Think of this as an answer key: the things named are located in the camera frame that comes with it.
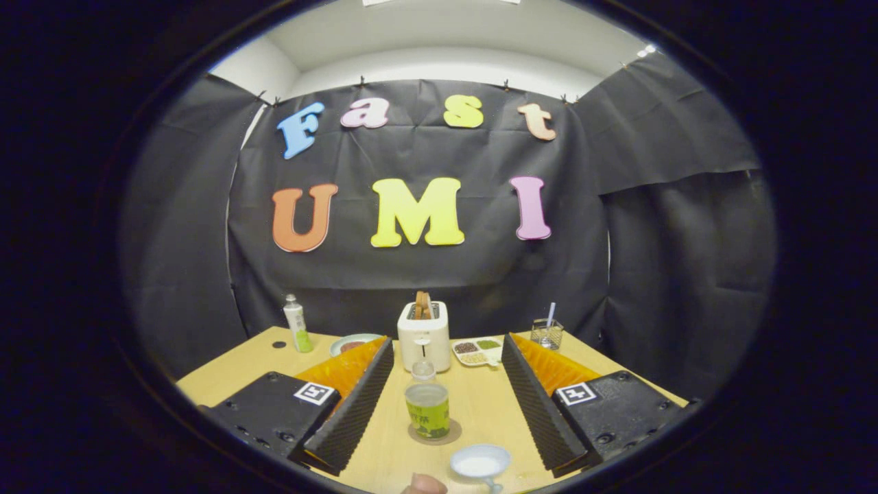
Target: pen holder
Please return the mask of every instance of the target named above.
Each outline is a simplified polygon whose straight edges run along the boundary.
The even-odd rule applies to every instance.
[[[543,348],[557,350],[561,347],[561,337],[564,335],[564,326],[557,320],[535,319],[530,326],[530,341],[540,344]]]

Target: toaster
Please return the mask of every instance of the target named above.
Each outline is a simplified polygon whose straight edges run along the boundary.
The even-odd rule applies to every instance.
[[[408,372],[412,372],[412,364],[427,360],[433,363],[436,372],[446,371],[451,365],[448,310],[443,302],[432,301],[432,318],[415,319],[414,304],[406,304],[396,323],[402,364]]]

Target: white ceiling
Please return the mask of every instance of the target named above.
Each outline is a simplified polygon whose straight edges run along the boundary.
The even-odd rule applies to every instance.
[[[364,54],[416,47],[518,52],[600,77],[637,58],[644,40],[561,0],[335,0],[268,37],[302,72]]]

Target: white wall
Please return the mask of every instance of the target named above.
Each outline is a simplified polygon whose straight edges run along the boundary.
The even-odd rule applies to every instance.
[[[265,91],[263,99],[269,102],[288,98],[299,78],[290,58],[264,36],[240,47],[210,72],[253,94]]]
[[[554,98],[566,94],[573,101],[603,78],[530,55],[469,47],[432,47],[393,50],[358,56],[309,70],[287,93],[293,98],[329,88],[400,79],[449,79],[503,85]]]

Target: letter m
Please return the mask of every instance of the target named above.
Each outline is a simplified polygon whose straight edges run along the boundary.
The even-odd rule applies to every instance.
[[[372,184],[378,193],[378,233],[372,236],[375,247],[396,247],[402,237],[396,232],[396,221],[411,245],[418,243],[421,232],[430,220],[424,240],[430,245],[457,245],[464,241],[464,232],[457,227],[457,191],[460,180],[434,178],[415,200],[405,182],[386,178]]]

